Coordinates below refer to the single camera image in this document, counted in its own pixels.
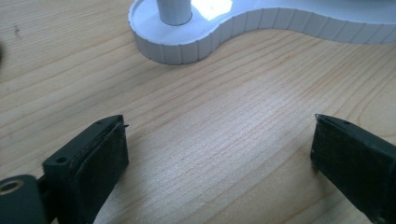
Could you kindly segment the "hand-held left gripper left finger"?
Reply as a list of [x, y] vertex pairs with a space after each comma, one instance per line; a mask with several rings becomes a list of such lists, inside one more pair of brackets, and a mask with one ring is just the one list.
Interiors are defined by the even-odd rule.
[[92, 224], [129, 164], [123, 116], [100, 119], [43, 162], [60, 224]]

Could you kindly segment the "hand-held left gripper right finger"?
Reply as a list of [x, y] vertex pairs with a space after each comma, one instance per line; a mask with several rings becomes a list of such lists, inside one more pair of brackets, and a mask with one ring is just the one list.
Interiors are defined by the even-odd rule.
[[374, 224], [396, 224], [396, 146], [349, 121], [316, 119], [313, 165]]

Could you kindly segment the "white ribbed plastic base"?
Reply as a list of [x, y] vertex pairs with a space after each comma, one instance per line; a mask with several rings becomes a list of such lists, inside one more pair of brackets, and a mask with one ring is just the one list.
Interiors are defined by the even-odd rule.
[[157, 63], [202, 60], [228, 39], [284, 29], [336, 42], [396, 42], [396, 0], [191, 0], [191, 19], [172, 26], [157, 0], [134, 0], [128, 21], [137, 48]]

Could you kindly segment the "white plastic post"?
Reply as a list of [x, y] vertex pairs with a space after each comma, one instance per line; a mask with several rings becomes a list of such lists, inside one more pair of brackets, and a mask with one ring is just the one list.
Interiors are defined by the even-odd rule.
[[163, 23], [179, 26], [192, 17], [191, 0], [157, 0], [160, 19]]

